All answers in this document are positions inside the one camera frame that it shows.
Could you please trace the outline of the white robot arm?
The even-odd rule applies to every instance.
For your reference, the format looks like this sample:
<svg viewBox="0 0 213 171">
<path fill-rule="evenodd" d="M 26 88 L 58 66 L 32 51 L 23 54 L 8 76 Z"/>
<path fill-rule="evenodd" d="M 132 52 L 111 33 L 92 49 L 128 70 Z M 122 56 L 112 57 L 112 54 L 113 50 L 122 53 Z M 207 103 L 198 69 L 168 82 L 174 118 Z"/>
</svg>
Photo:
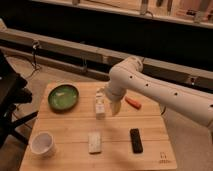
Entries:
<svg viewBox="0 0 213 171">
<path fill-rule="evenodd" d="M 130 56 L 114 65 L 105 85 L 111 102 L 123 99 L 127 90 L 140 93 L 213 131 L 213 94 L 176 85 L 142 74 L 142 61 Z"/>
</svg>

